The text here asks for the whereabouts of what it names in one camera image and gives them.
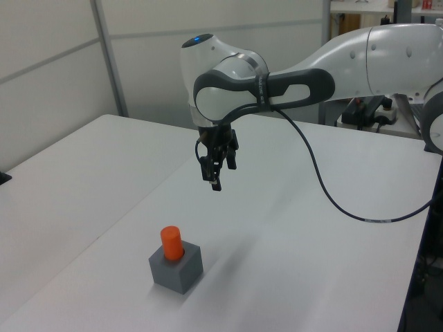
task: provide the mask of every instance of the orange peg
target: orange peg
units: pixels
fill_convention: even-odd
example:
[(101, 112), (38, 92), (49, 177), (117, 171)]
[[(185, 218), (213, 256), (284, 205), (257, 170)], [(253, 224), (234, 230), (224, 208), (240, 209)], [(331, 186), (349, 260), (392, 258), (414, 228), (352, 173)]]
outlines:
[(161, 243), (163, 244), (163, 251), (165, 258), (170, 261), (176, 261), (183, 257), (185, 251), (181, 243), (180, 230), (176, 226), (168, 226), (160, 232)]

